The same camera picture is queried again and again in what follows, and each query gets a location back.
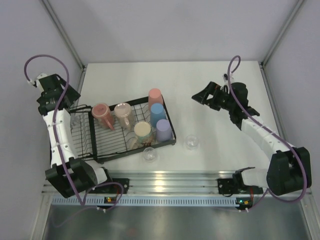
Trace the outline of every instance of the metal sheet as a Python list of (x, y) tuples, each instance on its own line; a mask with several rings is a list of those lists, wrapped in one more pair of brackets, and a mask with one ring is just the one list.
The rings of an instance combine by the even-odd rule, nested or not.
[[(79, 209), (54, 206), (50, 216), (59, 224)], [(48, 219), (44, 240), (311, 239), (300, 203), (284, 204), (272, 198), (250, 213), (214, 207), (122, 206), (106, 214), (89, 209), (60, 228)]]

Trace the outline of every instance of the gray wall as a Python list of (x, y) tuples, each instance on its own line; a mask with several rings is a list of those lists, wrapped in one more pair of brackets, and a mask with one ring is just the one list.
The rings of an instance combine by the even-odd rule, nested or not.
[(311, 153), (320, 207), (320, 1), (307, 0), (267, 65), (288, 139)]
[(262, 61), (296, 0), (50, 0), (84, 63)]
[[(39, 90), (24, 77), (25, 61), (51, 54), (64, 61), (76, 85), (76, 66), (38, 0), (0, 1), (0, 239), (28, 239), (39, 208), (49, 139), (38, 113)], [(30, 77), (41, 72), (66, 74), (51, 59), (35, 60)]]

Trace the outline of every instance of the pink cup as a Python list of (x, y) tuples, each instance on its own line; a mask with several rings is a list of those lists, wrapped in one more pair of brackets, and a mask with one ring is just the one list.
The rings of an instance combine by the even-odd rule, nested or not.
[(98, 119), (99, 123), (105, 127), (115, 130), (113, 124), (115, 123), (114, 117), (111, 115), (110, 108), (105, 103), (98, 103), (92, 108), (92, 115)]
[(153, 88), (149, 91), (149, 98), (148, 98), (148, 107), (149, 111), (153, 104), (164, 104), (164, 99), (162, 98), (161, 91), (158, 88)]

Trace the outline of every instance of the dish rack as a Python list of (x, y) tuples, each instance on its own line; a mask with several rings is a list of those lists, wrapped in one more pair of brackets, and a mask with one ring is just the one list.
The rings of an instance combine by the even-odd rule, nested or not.
[[(142, 121), (150, 123), (148, 97), (126, 101), (126, 103), (131, 105), (135, 124)], [(131, 143), (136, 136), (134, 129), (128, 130), (120, 126), (114, 114), (115, 107), (116, 105), (109, 106), (111, 114), (115, 119), (113, 131), (99, 124), (98, 120), (91, 113), (91, 106), (79, 105), (76, 108), (70, 109), (71, 135), (79, 158), (84, 161), (95, 160), (97, 163), (103, 164), (111, 160), (140, 153), (148, 147), (159, 148), (174, 145), (177, 142), (174, 126), (170, 120), (166, 104), (163, 101), (166, 119), (169, 121), (172, 129), (172, 139), (165, 142), (156, 141), (151, 146), (143, 146), (131, 150)], [(154, 127), (151, 127), (151, 130), (154, 134), (156, 133)]]

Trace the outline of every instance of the white tabletop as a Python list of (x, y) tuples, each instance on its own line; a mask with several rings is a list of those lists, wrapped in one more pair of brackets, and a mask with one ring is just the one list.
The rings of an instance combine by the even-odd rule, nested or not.
[[(159, 159), (145, 163), (141, 153), (106, 162), (119, 171), (233, 171), (245, 167), (268, 167), (260, 148), (242, 133), (221, 109), (215, 111), (191, 99), (210, 81), (223, 83), (229, 62), (90, 63), (79, 104), (114, 105), (148, 96), (159, 88), (165, 100), (176, 144), (157, 148)], [(233, 75), (248, 88), (249, 105), (276, 130), (276, 123), (257, 61), (243, 61)], [(186, 136), (199, 137), (196, 150), (184, 146)]]

